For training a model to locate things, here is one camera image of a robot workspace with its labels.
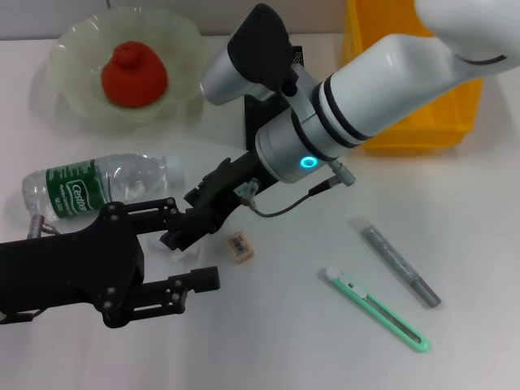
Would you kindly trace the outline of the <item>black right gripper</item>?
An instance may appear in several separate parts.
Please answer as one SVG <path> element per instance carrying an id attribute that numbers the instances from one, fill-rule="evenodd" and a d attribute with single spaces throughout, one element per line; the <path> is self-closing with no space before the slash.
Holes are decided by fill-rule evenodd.
<path id="1" fill-rule="evenodd" d="M 250 150 L 234 161 L 226 158 L 205 175 L 199 185 L 184 196 L 191 208 L 183 214 L 176 200 L 168 197 L 126 205 L 127 219 L 138 236 L 165 232 L 159 239 L 163 244 L 186 250 L 223 226 L 228 215 L 240 205 L 235 189 L 253 179 L 259 182 L 259 192 L 278 182 L 263 166 L 257 152 Z M 128 321 L 183 314 L 189 291 L 206 293 L 218 289 L 220 279 L 216 266 L 133 287 L 128 294 Z"/>

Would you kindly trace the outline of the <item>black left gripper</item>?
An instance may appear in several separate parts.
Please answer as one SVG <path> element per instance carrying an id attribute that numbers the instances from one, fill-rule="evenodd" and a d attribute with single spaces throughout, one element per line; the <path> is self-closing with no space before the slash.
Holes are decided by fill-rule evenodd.
<path id="1" fill-rule="evenodd" d="M 88 303 L 110 328 L 132 319 L 128 294 L 144 279 L 144 254 L 120 203 L 105 206 L 88 227 L 1 245 L 1 323 Z"/>

